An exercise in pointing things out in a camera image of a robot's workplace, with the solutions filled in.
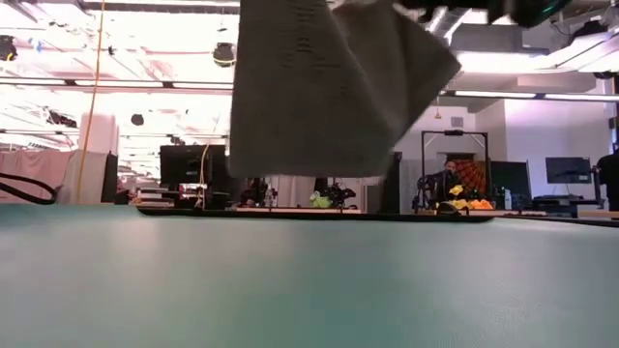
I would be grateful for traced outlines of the black ceiling dome sensor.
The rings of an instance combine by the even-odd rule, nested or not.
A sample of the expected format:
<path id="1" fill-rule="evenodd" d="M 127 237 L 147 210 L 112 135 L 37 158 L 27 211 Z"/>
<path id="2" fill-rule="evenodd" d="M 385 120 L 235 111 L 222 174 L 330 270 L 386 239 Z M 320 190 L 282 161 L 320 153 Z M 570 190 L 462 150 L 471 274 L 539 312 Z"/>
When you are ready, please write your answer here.
<path id="1" fill-rule="evenodd" d="M 236 64 L 236 48 L 233 43 L 217 43 L 212 58 L 221 68 L 230 68 Z"/>

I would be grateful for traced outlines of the long ceiling light strip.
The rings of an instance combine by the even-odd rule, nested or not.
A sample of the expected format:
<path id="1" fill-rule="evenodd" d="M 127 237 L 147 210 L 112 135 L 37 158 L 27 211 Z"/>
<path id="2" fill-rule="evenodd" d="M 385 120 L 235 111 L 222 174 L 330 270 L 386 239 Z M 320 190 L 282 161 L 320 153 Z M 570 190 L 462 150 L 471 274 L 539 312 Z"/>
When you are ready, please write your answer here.
<path id="1" fill-rule="evenodd" d="M 43 88 L 74 88 L 87 89 L 97 86 L 99 89 L 121 90 L 172 90 L 178 92 L 206 91 L 230 95 L 233 91 L 232 83 L 219 82 L 173 82 L 147 80 L 85 80 L 85 79 L 58 79 L 35 77 L 6 77 L 0 76 L 0 85 L 19 87 Z M 605 102 L 619 103 L 619 95 L 576 94 L 576 93 L 547 93 L 547 92 L 507 92 L 507 91 L 479 91 L 479 90 L 442 90 L 438 98 L 461 99 L 502 99 L 502 100 L 533 100 L 548 102 Z"/>

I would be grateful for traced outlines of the yellow objects pile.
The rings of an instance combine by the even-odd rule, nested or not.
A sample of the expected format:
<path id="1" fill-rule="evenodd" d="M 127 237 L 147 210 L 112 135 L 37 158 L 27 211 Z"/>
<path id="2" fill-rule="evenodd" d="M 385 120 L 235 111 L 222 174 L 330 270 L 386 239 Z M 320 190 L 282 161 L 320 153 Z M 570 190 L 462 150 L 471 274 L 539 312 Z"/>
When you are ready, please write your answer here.
<path id="1" fill-rule="evenodd" d="M 457 210 L 493 210 L 492 204 L 484 199 L 477 189 L 468 189 L 463 185 L 450 188 L 443 203 L 447 203 Z"/>

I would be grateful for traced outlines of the black monitor back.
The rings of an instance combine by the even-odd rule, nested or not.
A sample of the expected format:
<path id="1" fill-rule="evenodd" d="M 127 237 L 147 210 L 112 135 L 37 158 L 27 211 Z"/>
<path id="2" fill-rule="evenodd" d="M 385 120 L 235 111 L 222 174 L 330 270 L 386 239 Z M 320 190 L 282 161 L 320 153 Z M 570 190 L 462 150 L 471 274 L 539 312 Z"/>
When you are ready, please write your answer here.
<path id="1" fill-rule="evenodd" d="M 224 145 L 160 147 L 161 184 L 170 191 L 175 209 L 225 210 L 230 177 Z"/>

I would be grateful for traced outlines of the orange patterned cloth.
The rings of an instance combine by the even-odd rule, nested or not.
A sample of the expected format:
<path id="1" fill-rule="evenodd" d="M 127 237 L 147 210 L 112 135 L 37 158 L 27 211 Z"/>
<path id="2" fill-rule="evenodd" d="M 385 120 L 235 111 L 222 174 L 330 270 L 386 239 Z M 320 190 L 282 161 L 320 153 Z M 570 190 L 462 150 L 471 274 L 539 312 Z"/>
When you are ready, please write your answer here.
<path id="1" fill-rule="evenodd" d="M 456 171 L 466 192 L 476 191 L 486 194 L 486 163 L 472 159 L 456 159 Z"/>

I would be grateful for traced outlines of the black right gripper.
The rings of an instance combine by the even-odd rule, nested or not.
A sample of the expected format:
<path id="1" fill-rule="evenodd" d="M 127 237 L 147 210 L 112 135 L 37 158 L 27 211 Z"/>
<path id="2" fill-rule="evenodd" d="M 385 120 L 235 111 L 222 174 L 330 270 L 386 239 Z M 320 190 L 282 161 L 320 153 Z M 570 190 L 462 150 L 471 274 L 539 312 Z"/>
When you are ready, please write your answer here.
<path id="1" fill-rule="evenodd" d="M 437 8 L 448 10 L 486 9 L 488 20 L 494 22 L 502 16 L 508 16 L 520 27 L 535 27 L 559 13 L 573 0 L 396 0 L 407 10 L 423 10 L 417 19 L 420 23 L 428 23 Z"/>

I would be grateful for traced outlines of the large black screen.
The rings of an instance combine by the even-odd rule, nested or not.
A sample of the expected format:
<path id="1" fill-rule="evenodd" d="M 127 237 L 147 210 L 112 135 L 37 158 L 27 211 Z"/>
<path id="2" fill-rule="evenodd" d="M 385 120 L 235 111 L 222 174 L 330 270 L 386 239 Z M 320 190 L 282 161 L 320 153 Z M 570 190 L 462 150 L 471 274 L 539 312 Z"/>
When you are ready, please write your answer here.
<path id="1" fill-rule="evenodd" d="M 532 206 L 527 162 L 492 161 L 490 178 L 494 199 L 499 208 L 505 208 L 507 193 L 511 195 L 513 210 L 528 210 Z"/>

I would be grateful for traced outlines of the pink curtain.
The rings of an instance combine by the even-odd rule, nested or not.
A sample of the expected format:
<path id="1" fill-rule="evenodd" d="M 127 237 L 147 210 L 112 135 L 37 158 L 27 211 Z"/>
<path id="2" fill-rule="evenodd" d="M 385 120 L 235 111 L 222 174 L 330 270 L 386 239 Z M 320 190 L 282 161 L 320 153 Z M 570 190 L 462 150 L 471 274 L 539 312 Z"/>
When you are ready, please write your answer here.
<path id="1" fill-rule="evenodd" d="M 0 152 L 0 172 L 37 180 L 58 189 L 63 185 L 69 159 L 73 154 L 54 150 Z M 36 185 L 3 178 L 0 178 L 0 183 L 40 198 L 49 198 L 49 193 Z M 11 203 L 29 204 L 24 199 L 0 190 L 0 204 Z"/>

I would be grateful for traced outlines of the rectangular grey air duct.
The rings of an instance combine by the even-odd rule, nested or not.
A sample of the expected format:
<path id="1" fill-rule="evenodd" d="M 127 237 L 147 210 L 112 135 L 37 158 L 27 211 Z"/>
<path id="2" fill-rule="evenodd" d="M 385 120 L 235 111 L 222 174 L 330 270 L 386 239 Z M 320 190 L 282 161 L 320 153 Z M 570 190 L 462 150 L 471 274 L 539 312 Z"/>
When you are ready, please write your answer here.
<path id="1" fill-rule="evenodd" d="M 450 47 L 455 51 L 465 52 L 550 53 L 546 47 L 525 45 L 522 32 L 518 26 L 464 23 L 452 34 Z"/>

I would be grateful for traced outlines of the wall-mounted dark monitor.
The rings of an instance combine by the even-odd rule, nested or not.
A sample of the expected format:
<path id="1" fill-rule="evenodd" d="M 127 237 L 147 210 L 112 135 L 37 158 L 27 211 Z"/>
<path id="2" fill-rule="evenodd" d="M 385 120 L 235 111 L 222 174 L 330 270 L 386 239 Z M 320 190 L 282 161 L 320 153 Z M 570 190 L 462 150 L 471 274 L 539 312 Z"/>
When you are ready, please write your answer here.
<path id="1" fill-rule="evenodd" d="M 588 158 L 546 158 L 546 181 L 549 184 L 590 184 L 591 164 Z"/>

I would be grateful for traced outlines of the black metal table frame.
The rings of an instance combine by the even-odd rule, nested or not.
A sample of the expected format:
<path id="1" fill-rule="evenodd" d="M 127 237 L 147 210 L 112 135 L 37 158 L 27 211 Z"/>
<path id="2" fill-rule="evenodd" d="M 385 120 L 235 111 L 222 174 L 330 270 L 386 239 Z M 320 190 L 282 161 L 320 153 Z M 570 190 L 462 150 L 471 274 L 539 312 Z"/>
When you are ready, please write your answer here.
<path id="1" fill-rule="evenodd" d="M 214 211 L 187 210 L 167 208 L 136 208 L 144 216 L 150 217 L 188 217 L 188 218 L 254 218 L 254 219 L 289 219 L 289 220 L 351 220 L 351 221 L 382 221 L 382 222 L 456 222 L 482 223 L 492 220 L 492 217 L 475 216 L 419 216 L 419 215 L 368 215 L 349 214 L 345 211 L 328 213 L 322 210 L 318 213 L 309 212 L 275 212 L 274 210 L 258 209 L 257 211 Z"/>

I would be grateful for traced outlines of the grey towel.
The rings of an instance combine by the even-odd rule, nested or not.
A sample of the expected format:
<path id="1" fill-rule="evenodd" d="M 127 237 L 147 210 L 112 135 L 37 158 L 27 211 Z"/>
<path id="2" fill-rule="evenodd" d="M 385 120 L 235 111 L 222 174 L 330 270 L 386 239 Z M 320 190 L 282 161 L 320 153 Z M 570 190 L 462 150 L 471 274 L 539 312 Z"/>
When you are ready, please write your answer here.
<path id="1" fill-rule="evenodd" d="M 241 0 L 230 172 L 383 175 L 459 69 L 395 0 Z"/>

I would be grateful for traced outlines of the white curtain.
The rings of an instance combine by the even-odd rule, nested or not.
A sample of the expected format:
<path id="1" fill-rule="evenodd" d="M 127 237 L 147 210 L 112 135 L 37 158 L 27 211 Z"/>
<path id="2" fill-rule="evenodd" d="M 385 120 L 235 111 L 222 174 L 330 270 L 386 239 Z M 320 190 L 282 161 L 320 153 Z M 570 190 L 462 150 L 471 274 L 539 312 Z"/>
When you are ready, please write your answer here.
<path id="1" fill-rule="evenodd" d="M 102 201 L 107 155 L 87 152 L 79 175 L 82 152 L 71 152 L 65 176 L 58 191 L 59 204 L 99 204 Z"/>

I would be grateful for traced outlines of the person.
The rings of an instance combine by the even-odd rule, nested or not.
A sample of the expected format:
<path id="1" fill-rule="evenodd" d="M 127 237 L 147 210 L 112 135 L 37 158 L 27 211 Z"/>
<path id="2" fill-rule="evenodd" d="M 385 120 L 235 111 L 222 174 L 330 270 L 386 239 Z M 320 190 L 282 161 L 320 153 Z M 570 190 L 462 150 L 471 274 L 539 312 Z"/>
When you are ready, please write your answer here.
<path id="1" fill-rule="evenodd" d="M 597 162 L 600 183 L 605 186 L 608 209 L 619 212 L 619 150 Z"/>
<path id="2" fill-rule="evenodd" d="M 444 169 L 427 177 L 424 190 L 428 194 L 428 206 L 436 211 L 438 203 L 445 200 L 446 193 L 452 187 L 461 185 L 461 181 L 456 171 L 456 164 L 453 160 L 446 160 Z"/>
<path id="3" fill-rule="evenodd" d="M 263 178 L 248 178 L 247 186 L 242 190 L 240 205 L 243 207 L 264 207 L 269 186 Z"/>

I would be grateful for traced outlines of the green table mat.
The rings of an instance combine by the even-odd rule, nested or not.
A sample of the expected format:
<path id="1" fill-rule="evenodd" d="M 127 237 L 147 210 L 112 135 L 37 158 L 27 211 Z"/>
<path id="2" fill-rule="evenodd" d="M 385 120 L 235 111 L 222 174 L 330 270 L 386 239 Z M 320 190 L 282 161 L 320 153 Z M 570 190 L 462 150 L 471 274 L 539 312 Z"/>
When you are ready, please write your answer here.
<path id="1" fill-rule="evenodd" d="M 619 348 L 619 228 L 6 205 L 0 348 Z"/>

